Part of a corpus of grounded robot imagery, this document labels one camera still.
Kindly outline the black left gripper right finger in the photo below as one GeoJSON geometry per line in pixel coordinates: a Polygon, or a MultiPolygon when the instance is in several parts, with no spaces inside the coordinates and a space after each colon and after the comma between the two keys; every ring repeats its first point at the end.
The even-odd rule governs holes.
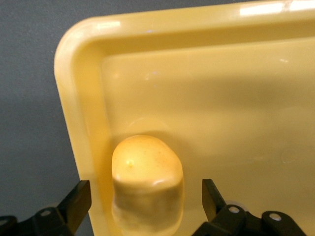
{"type": "Polygon", "coordinates": [[[260,218],[227,204],[212,179],[202,180],[202,205],[208,221],[201,236],[307,236],[287,214],[266,211],[260,218]]]}

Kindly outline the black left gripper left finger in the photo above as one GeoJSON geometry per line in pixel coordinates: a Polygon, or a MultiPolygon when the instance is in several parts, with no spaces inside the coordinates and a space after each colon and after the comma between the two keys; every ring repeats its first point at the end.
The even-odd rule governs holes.
{"type": "Polygon", "coordinates": [[[90,182],[81,180],[56,207],[43,208],[25,221],[0,216],[0,236],[75,236],[91,205],[90,182]]]}

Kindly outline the yellow potato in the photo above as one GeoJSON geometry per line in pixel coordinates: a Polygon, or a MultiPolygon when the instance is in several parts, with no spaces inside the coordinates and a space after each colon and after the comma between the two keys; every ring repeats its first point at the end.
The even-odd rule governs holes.
{"type": "Polygon", "coordinates": [[[180,159],[148,135],[120,142],[112,155],[113,218],[124,236],[174,236],[184,211],[180,159]]]}

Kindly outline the yellow plastic tray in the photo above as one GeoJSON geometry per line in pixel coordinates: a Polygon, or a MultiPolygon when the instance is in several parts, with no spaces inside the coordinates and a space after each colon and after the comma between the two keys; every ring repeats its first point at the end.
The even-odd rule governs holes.
{"type": "Polygon", "coordinates": [[[85,19],[61,39],[54,72],[94,236],[113,221],[112,152],[148,134],[179,157],[182,223],[205,220],[201,182],[251,214],[291,216],[315,236],[315,0],[85,19]]]}

